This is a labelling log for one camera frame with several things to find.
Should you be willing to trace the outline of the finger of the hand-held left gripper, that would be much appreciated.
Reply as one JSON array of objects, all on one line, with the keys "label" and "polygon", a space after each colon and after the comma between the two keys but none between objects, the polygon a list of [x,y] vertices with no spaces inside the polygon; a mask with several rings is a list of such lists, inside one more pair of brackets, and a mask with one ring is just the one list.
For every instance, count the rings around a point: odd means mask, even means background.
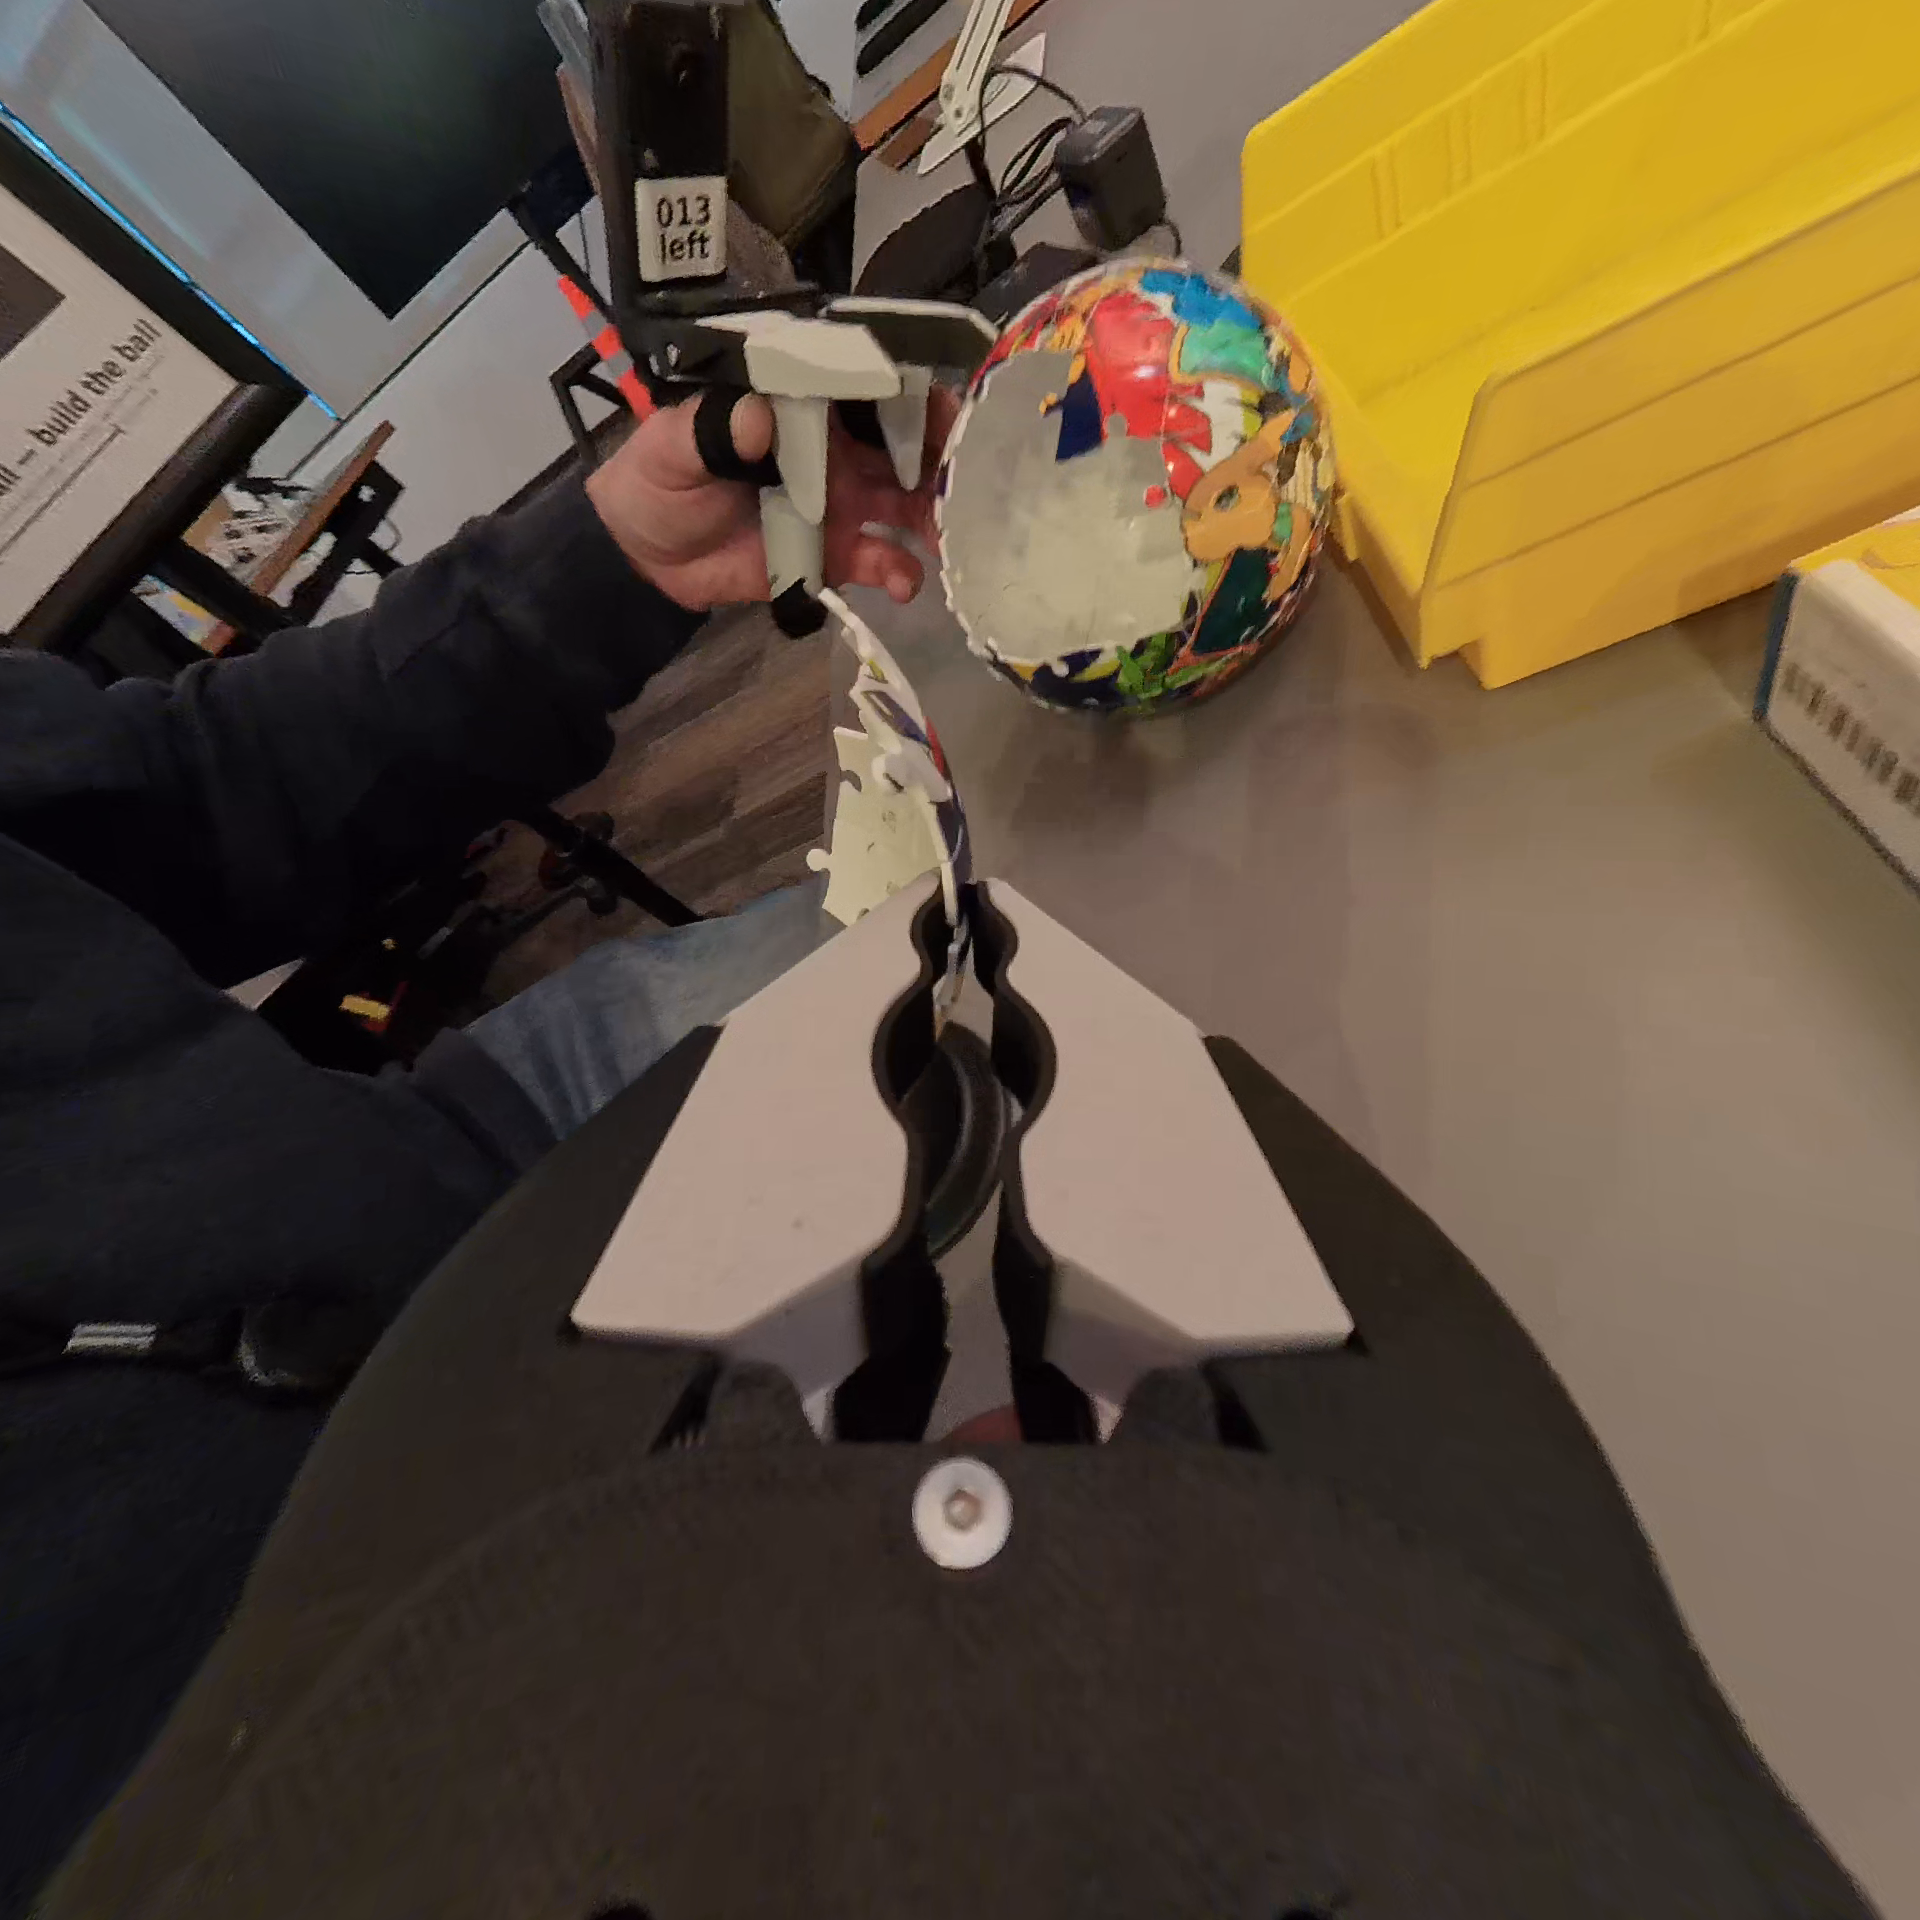
[{"label": "finger of the hand-held left gripper", "polygon": [[899,487],[922,483],[929,368],[898,367],[864,328],[784,306],[738,310],[693,326],[693,364],[755,391],[793,424],[793,455],[773,443],[768,461],[742,467],[761,493],[827,491],[827,408],[841,404],[875,409]]},{"label": "finger of the hand-held left gripper", "polygon": [[864,328],[898,367],[978,368],[998,341],[998,326],[961,302],[848,296],[821,319]]}]

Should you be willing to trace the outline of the dark olive bag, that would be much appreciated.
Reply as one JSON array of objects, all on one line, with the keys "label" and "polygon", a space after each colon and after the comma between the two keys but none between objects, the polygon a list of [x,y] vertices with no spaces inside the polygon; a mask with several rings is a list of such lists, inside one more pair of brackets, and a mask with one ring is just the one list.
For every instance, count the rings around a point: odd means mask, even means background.
[{"label": "dark olive bag", "polygon": [[779,11],[745,3],[729,24],[732,201],[832,296],[853,287],[861,150],[803,67]]}]

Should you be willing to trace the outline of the white curved puzzle segment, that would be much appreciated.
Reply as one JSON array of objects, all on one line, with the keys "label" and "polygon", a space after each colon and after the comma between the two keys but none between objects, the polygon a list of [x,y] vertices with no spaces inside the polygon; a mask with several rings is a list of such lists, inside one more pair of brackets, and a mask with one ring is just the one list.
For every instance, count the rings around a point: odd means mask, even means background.
[{"label": "white curved puzzle segment", "polygon": [[899,661],[839,594],[824,590],[820,602],[853,657],[853,723],[833,730],[839,798],[829,842],[806,861],[827,877],[824,911],[844,928],[924,877],[939,881],[948,952],[935,991],[935,1032],[943,1035],[972,952],[964,905],[972,885],[968,817],[939,732]]}]

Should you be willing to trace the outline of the black flat screen monitor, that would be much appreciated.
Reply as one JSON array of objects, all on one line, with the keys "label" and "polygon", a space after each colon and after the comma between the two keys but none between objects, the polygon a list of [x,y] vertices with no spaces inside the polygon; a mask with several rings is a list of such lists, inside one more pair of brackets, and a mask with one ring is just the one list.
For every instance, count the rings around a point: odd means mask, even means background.
[{"label": "black flat screen monitor", "polygon": [[92,11],[385,319],[517,194],[584,201],[536,3]]}]

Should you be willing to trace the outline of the person's left hand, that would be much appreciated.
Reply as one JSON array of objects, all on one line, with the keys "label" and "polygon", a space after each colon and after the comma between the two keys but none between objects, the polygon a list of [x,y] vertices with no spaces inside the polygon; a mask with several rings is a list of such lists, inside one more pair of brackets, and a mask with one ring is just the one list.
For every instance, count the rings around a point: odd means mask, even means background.
[{"label": "person's left hand", "polygon": [[[588,502],[638,575],[686,612],[770,602],[770,567],[755,487],[720,479],[699,449],[702,396],[643,419],[588,476]],[[922,555],[936,547],[936,440],[956,409],[946,389],[929,396],[924,470],[899,485],[890,453],[864,445],[844,422],[829,424],[824,582],[876,588],[899,604],[924,586]]]}]

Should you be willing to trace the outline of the person's left forearm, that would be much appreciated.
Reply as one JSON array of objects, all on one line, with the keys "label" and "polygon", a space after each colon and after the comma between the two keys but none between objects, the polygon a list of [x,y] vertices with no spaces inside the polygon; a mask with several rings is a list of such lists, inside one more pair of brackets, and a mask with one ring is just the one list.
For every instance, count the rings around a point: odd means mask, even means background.
[{"label": "person's left forearm", "polygon": [[433,861],[611,756],[699,633],[574,476],[471,520],[366,612],[178,679],[6,653],[6,935],[110,903],[216,986],[316,954]]}]

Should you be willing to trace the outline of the black power adapter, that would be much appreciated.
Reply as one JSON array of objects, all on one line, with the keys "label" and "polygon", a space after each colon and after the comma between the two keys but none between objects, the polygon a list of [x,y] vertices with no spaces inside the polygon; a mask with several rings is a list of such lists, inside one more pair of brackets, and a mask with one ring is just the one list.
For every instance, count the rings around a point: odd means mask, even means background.
[{"label": "black power adapter", "polygon": [[1120,254],[1168,225],[1166,178],[1138,105],[1086,113],[1058,141],[1052,175],[1097,254]]}]

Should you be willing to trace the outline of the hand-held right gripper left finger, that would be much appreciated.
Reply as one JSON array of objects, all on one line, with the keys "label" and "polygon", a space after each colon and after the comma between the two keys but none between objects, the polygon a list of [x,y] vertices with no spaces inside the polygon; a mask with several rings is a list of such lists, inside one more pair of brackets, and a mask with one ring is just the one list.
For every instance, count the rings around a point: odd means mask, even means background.
[{"label": "hand-held right gripper left finger", "polygon": [[935,877],[720,1027],[588,1274],[584,1340],[765,1365],[829,1432],[915,1443],[948,1371],[927,1205],[959,1138],[936,1065]]}]

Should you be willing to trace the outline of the yellow plastic storage bin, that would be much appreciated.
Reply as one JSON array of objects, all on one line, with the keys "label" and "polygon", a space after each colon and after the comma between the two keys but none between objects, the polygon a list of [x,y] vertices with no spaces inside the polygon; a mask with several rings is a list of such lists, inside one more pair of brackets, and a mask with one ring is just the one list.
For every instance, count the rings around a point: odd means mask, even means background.
[{"label": "yellow plastic storage bin", "polygon": [[1247,133],[1240,230],[1423,667],[1518,685],[1916,506],[1916,6],[1428,6]]}]

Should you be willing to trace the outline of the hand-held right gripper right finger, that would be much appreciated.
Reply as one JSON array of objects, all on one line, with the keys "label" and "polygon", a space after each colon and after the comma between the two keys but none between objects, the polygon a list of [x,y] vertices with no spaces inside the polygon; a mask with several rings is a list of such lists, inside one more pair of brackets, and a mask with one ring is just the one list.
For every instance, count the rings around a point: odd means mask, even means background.
[{"label": "hand-held right gripper right finger", "polygon": [[992,1258],[1020,1435],[1101,1437],[1166,1371],[1355,1334],[1199,1027],[1025,900],[978,885],[1012,1103]]}]

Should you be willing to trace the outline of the black chair base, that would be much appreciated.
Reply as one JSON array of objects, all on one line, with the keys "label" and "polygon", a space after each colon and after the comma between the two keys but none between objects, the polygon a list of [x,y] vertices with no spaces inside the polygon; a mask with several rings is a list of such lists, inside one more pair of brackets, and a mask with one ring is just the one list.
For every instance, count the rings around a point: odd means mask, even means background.
[{"label": "black chair base", "polygon": [[[485,864],[510,829],[541,840],[539,900],[527,907],[487,900]],[[633,907],[663,928],[701,920],[615,850],[610,816],[534,808],[377,900],[335,948],[297,961],[258,1012],[320,1069],[371,1075],[412,1065],[490,1004],[492,967],[571,905],[597,919]]]}]

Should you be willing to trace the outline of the colourful puzzle ball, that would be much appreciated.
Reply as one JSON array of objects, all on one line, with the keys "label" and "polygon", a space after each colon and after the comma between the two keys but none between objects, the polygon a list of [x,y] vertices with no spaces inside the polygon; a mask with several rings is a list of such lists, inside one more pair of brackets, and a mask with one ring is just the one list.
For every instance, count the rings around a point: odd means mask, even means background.
[{"label": "colourful puzzle ball", "polygon": [[966,389],[936,483],[946,604],[1042,707],[1174,715],[1285,641],[1334,480],[1289,322],[1237,278],[1118,256],[1025,302]]}]

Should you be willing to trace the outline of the framed instruction sign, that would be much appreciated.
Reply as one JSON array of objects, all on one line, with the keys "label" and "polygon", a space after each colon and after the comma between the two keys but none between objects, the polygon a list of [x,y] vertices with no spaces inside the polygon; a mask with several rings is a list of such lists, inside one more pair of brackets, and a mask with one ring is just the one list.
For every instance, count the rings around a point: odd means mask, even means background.
[{"label": "framed instruction sign", "polygon": [[12,131],[3,272],[3,626],[19,638],[254,372],[227,322]]}]

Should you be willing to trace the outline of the person's blue jeans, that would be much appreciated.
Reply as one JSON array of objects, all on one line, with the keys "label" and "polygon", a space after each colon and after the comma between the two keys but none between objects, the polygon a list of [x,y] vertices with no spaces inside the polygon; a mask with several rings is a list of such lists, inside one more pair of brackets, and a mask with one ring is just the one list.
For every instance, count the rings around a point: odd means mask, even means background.
[{"label": "person's blue jeans", "polygon": [[678,1043],[721,1026],[842,922],[808,877],[734,914],[653,936],[607,939],[468,1027],[556,1139],[568,1139]]}]

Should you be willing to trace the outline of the white pointed plastic part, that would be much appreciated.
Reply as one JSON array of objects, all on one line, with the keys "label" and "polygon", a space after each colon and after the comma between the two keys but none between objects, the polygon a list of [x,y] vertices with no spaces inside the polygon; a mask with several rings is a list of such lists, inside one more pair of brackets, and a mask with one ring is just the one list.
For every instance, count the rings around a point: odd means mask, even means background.
[{"label": "white pointed plastic part", "polygon": [[936,89],[936,129],[919,157],[920,177],[939,171],[953,159],[982,145],[992,127],[1039,89],[1046,78],[1044,33],[1007,46],[1007,33],[1039,8],[1039,3],[968,6]]}]

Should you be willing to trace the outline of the wooden side table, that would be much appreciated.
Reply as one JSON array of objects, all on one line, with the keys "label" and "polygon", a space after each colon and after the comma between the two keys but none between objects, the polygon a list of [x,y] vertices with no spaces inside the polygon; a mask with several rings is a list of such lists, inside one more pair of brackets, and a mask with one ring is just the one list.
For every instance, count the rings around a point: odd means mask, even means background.
[{"label": "wooden side table", "polygon": [[324,479],[246,475],[171,541],[135,585],[137,635],[166,671],[244,655],[304,627],[349,582],[399,571],[392,512],[401,480],[382,466],[377,424]]}]

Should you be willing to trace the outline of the blue cardboard puzzle box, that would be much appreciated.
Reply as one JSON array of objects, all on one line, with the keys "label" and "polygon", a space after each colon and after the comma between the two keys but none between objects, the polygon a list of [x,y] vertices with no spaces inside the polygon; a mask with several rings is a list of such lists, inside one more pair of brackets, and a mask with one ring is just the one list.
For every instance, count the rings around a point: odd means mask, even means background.
[{"label": "blue cardboard puzzle box", "polygon": [[1918,510],[1787,566],[1760,730],[1918,885]]}]

